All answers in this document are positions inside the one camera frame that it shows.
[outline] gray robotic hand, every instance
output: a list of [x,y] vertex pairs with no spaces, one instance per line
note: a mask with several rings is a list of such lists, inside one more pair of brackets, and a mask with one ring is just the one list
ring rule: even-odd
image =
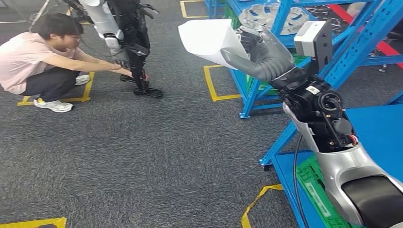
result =
[[240,27],[241,43],[250,60],[242,58],[230,48],[221,49],[225,61],[238,70],[259,80],[270,82],[295,66],[291,53],[270,32],[257,32]]

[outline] label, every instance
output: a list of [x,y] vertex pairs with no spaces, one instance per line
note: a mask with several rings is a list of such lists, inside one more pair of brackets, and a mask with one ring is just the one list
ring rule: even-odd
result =
[[314,186],[312,185],[312,183],[311,182],[305,183],[305,187],[307,188],[309,194],[311,195],[311,197],[313,198],[313,200],[317,204],[317,207],[319,208],[319,210],[322,212],[322,215],[325,216],[325,217],[331,216],[332,214],[326,208],[325,204],[323,203],[323,201],[319,197],[319,194],[316,192],[316,190],[315,190]]
[[318,94],[320,91],[318,90],[318,89],[316,89],[315,87],[313,87],[313,86],[308,86],[307,88],[306,88],[306,90],[308,90],[308,91],[310,91],[313,95],[316,95],[316,94]]

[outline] black cable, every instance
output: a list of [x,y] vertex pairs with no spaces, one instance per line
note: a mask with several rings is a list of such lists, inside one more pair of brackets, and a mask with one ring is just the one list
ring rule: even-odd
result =
[[301,200],[299,198],[298,187],[297,187],[297,155],[298,155],[299,147],[301,145],[301,140],[302,140],[302,135],[299,136],[298,142],[297,142],[297,147],[295,148],[292,172],[294,174],[293,175],[293,178],[294,178],[294,191],[295,191],[295,196],[297,198],[297,204],[298,204],[299,213],[301,214],[302,220],[304,221],[305,228],[309,228],[307,218],[305,217],[304,211],[302,209]]

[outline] silver robot arm casing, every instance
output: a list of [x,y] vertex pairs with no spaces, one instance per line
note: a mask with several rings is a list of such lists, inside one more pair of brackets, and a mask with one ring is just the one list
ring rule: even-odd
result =
[[297,130],[303,135],[309,148],[315,153],[324,176],[326,194],[346,221],[355,225],[364,224],[354,203],[341,188],[344,183],[368,176],[385,176],[403,192],[403,184],[379,167],[368,155],[362,144],[359,143],[356,147],[341,152],[321,153],[308,124],[300,122],[286,104],[283,104],[283,109],[294,122]]
[[79,0],[94,22],[98,36],[103,39],[116,60],[128,61],[128,56],[121,51],[120,40],[124,35],[115,21],[105,0]]

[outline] yellow tape marking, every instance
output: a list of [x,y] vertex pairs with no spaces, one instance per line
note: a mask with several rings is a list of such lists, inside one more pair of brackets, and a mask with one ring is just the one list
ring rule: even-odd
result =
[[[91,98],[89,97],[89,93],[91,91],[92,82],[94,81],[94,75],[95,75],[95,72],[90,72],[89,73],[89,82],[87,82],[86,87],[84,88],[84,92],[83,92],[82,97],[65,98],[65,99],[61,99],[60,101],[63,101],[63,102],[79,102],[79,101],[81,101],[81,102],[84,102],[84,101],[91,100]],[[33,105],[34,102],[33,101],[28,101],[28,99],[29,99],[29,96],[24,96],[22,98],[22,101],[17,103],[17,106]]]
[[256,202],[267,192],[269,189],[274,189],[274,190],[283,190],[283,186],[281,184],[276,184],[276,185],[271,185],[271,186],[265,186],[262,188],[260,191],[259,195],[255,198],[255,200],[249,204],[249,206],[246,208],[245,213],[243,213],[242,218],[241,218],[241,225],[242,228],[251,228],[250,223],[249,223],[249,218],[248,218],[248,212],[250,209],[256,204]]
[[203,2],[204,0],[183,0],[180,1],[179,4],[181,5],[181,12],[183,18],[208,18],[209,16],[188,16],[186,13],[185,2]]
[[210,68],[214,67],[221,67],[221,65],[212,65],[212,66],[204,66],[204,77],[206,78],[206,83],[207,87],[209,88],[210,96],[213,101],[220,101],[220,100],[228,100],[228,99],[235,99],[235,98],[241,98],[240,94],[234,94],[234,95],[225,95],[225,96],[218,96],[217,93],[215,92],[214,86],[213,86],[213,81],[211,79],[211,73],[210,73]]
[[56,228],[66,228],[67,218],[51,218],[51,219],[43,219],[43,220],[34,220],[34,221],[26,221],[26,222],[15,222],[9,224],[1,224],[0,228],[37,228],[43,225],[54,225]]

